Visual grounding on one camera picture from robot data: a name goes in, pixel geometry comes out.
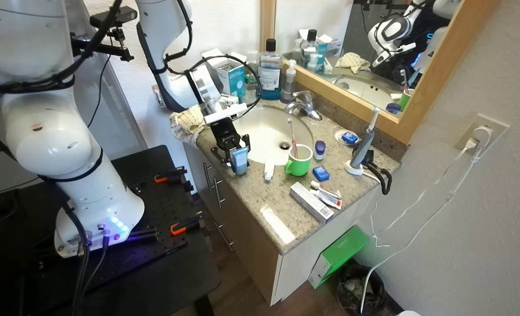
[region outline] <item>blue bottle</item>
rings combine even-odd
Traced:
[[[261,55],[259,76],[261,76],[261,99],[280,101],[280,67],[282,57],[276,53],[276,39],[266,41],[266,51]]]

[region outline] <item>bottle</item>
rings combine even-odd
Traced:
[[[312,62],[312,55],[317,55],[317,30],[315,29],[312,29],[308,32],[308,41],[303,43],[301,53],[303,53],[303,65],[308,67]]]
[[[282,57],[276,53],[276,39],[266,41],[266,51],[261,55],[261,99],[280,101],[280,64]]]
[[[310,69],[312,72],[317,72],[317,67],[319,67],[319,55],[310,55],[308,69]]]
[[[291,60],[289,62],[289,71],[285,72],[285,81],[283,81],[283,86],[282,86],[282,102],[285,102],[285,104],[294,102],[296,65],[298,65],[298,62]]]

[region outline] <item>wooden floor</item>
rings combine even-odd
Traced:
[[[210,295],[217,316],[348,316],[336,299],[336,283],[313,290],[305,283],[287,301],[269,308],[252,278],[247,274],[236,253],[229,251],[222,237],[210,230],[210,243],[218,266],[222,285]],[[194,316],[194,309],[176,316]]]

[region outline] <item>green object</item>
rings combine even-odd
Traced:
[[[313,151],[306,144],[298,144],[298,153],[294,153],[294,146],[291,150],[289,164],[285,165],[285,172],[296,178],[303,178],[310,172]]]
[[[401,97],[401,101],[399,101],[401,113],[405,113],[405,111],[406,111],[406,108],[408,108],[408,102],[412,102],[412,95],[408,95],[408,93],[403,93],[403,97]]]
[[[361,253],[368,243],[370,237],[359,227],[352,227],[348,232],[345,232],[319,257],[310,276],[312,287],[319,288],[324,285],[352,257]]]

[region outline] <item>cabinet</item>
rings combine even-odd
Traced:
[[[319,227],[319,230],[296,248],[282,253],[247,208],[247,202],[236,194],[240,188],[224,178],[226,171],[222,171],[222,165],[213,158],[211,162],[217,164],[213,167],[197,150],[192,155],[197,157],[190,160],[190,169],[203,202],[215,218],[215,227],[227,246],[236,251],[271,306],[287,299],[308,281],[319,255],[356,225],[359,215],[373,197],[371,194],[363,197],[354,206],[338,213],[333,222]]]
[[[201,197],[215,218],[222,239],[231,251],[238,253],[261,294],[269,299],[280,260],[278,248],[224,178],[208,162],[203,167],[206,187],[201,190]]]

